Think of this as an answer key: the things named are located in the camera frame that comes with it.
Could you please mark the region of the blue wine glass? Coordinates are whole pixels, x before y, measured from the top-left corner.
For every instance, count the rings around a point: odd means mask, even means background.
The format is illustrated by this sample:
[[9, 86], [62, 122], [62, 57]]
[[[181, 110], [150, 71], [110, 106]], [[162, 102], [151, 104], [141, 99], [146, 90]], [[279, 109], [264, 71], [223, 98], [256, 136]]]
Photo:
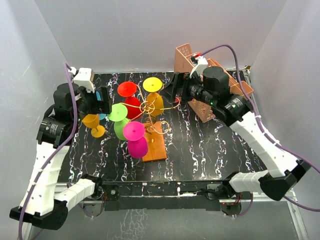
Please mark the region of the blue wine glass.
[[[97, 100], [101, 101], [102, 99], [101, 99], [100, 93], [98, 91], [96, 91], [95, 94], [96, 94]], [[107, 115], [105, 113], [99, 113], [98, 117], [99, 117], [99, 120], [102, 121], [107, 117]]]

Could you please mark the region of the yellow-base orange wine glass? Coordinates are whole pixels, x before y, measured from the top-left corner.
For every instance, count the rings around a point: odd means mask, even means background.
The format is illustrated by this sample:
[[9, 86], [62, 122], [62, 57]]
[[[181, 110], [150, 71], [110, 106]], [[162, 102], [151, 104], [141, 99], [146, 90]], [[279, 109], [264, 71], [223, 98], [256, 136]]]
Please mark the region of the yellow-base orange wine glass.
[[151, 113], [151, 115], [156, 117], [162, 114], [163, 110], [161, 109], [164, 108], [164, 101], [158, 93], [158, 91], [163, 87], [162, 81], [157, 77], [149, 77], [144, 80], [142, 86], [145, 91], [149, 92], [146, 100], [154, 104], [155, 110]]

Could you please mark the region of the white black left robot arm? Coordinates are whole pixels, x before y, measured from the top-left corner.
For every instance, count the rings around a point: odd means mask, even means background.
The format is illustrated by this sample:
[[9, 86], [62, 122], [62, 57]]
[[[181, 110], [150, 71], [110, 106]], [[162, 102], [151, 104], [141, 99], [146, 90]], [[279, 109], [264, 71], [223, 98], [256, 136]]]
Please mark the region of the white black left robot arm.
[[102, 86], [100, 93], [102, 99], [76, 83], [72, 88], [67, 83], [60, 84], [54, 91], [54, 103], [44, 113], [37, 133], [36, 158], [27, 191], [19, 206], [10, 210], [11, 219], [40, 229], [58, 230], [68, 212], [82, 200], [97, 200], [103, 195], [102, 179], [89, 174], [55, 194], [62, 163], [79, 122], [111, 113], [113, 101], [108, 87]]

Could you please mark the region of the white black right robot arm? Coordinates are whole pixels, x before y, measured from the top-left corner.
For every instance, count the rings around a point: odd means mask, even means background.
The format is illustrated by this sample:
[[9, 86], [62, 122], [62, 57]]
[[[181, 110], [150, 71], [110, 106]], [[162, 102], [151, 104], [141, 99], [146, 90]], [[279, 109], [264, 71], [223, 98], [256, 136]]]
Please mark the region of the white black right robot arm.
[[211, 107], [213, 114], [240, 135], [266, 167], [257, 172], [233, 172], [209, 193], [233, 199], [242, 192], [257, 192], [279, 201], [311, 168], [306, 161], [267, 139], [252, 105], [230, 91], [229, 75], [221, 67], [206, 67], [202, 76], [176, 72], [165, 91], [171, 101], [181, 95], [182, 101], [197, 100]]

